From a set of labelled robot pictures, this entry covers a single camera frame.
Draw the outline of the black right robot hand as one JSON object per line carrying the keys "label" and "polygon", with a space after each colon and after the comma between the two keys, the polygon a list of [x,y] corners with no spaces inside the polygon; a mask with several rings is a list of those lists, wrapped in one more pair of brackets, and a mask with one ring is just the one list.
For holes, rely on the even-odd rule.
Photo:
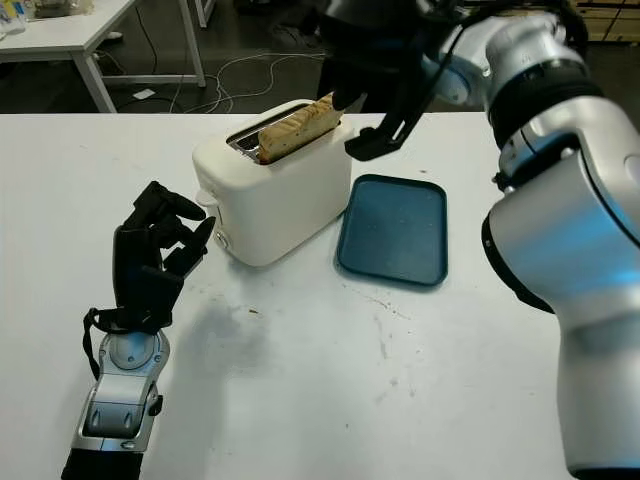
{"label": "black right robot hand", "polygon": [[319,34],[326,46],[317,96],[330,92],[363,113],[384,113],[400,83],[400,63],[421,23],[415,1],[324,1]]}

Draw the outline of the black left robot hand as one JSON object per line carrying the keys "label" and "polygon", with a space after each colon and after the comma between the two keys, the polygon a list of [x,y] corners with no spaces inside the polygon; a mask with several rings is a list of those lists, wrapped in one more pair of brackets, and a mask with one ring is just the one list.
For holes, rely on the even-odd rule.
{"label": "black left robot hand", "polygon": [[185,278],[207,253],[215,218],[156,181],[133,206],[114,233],[116,304],[136,312],[169,312]]}

